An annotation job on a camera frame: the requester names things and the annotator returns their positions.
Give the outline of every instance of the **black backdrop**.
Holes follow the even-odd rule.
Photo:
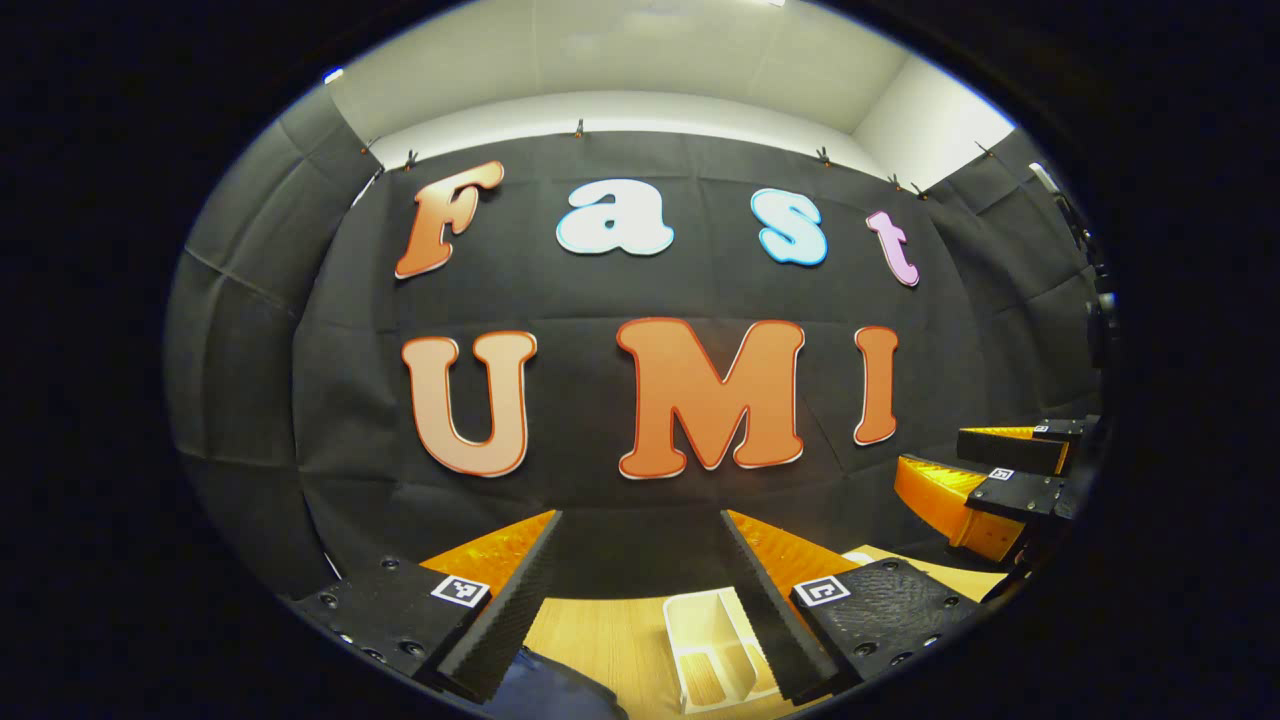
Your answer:
[[[553,589],[645,597],[723,587],[716,512],[732,507],[838,552],[872,543],[931,559],[945,542],[896,497],[896,459],[955,462],[955,430],[1096,411],[1084,256],[1015,133],[927,199],[813,158],[722,138],[589,133],[451,152],[364,187],[367,155],[319,88],[274,123],[218,187],[179,261],[166,347],[179,448],[214,520],[279,592],[300,596],[387,553],[429,557],[545,509],[567,511]],[[415,193],[489,160],[506,168],[442,268],[397,281]],[[663,197],[675,242],[650,258],[575,255],[556,242],[568,193],[635,178]],[[778,264],[760,247],[751,193],[810,197],[828,254]],[[915,287],[888,270],[865,218],[908,237]],[[696,462],[678,477],[617,471],[635,428],[635,369],[614,334],[639,316],[687,319],[721,373],[748,327],[805,331],[796,384],[804,456],[744,470]],[[895,434],[856,446],[865,325],[899,334]],[[454,423],[489,432],[474,340],[531,332],[530,448],[500,478],[448,470],[422,448],[401,347],[454,338]],[[689,452],[682,430],[677,447]]]

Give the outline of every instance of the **wooden table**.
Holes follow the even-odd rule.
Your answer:
[[[865,544],[850,552],[861,552],[872,560],[892,555]],[[909,557],[905,560],[974,601],[980,601],[1005,577],[1002,573],[975,573]],[[666,600],[547,598],[525,644],[616,692],[618,703],[631,720],[773,720],[797,710],[790,701],[772,694],[732,707],[681,715],[680,680],[662,615]]]

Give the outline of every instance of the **orange gripper part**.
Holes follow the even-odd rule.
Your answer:
[[[984,479],[982,473],[904,455],[897,459],[893,489],[911,511],[946,536],[952,547],[965,547],[1000,562],[1018,541],[1024,524],[965,507],[969,493]]]
[[[485,583],[493,597],[498,597],[553,515],[554,510],[534,515],[447,550],[420,565],[436,573]]]
[[[1032,439],[1036,436],[1036,428],[960,428],[961,432],[966,433],[983,433],[988,436],[1004,436],[1015,437],[1018,439]]]
[[[804,616],[791,602],[791,588],[799,583],[826,578],[849,570],[861,568],[860,564],[847,560],[841,555],[814,544],[799,536],[794,536],[783,529],[774,528],[768,523],[762,523],[755,518],[728,510],[728,516],[742,533],[746,544],[755,552],[764,571],[769,574],[769,580],[778,588],[786,598],[791,611],[804,621]]]

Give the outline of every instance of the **letter m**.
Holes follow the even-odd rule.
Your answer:
[[[722,380],[685,320],[644,318],[618,328],[618,345],[636,364],[635,448],[618,461],[627,478],[671,478],[687,459],[675,448],[680,420],[703,468],[724,460],[739,424],[746,437],[733,450],[742,468],[782,465],[800,457],[795,432],[796,354],[804,331],[782,320],[755,323],[742,337]]]

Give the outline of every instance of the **white letter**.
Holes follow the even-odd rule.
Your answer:
[[[612,195],[614,202],[599,202]],[[614,247],[631,255],[657,255],[676,238],[662,224],[662,195],[640,181],[607,179],[568,193],[577,208],[556,225],[556,240],[570,252],[599,255]]]
[[[818,223],[822,215],[804,195],[765,188],[751,196],[751,211],[765,227],[760,245],[778,263],[817,265],[827,259],[827,236]]]

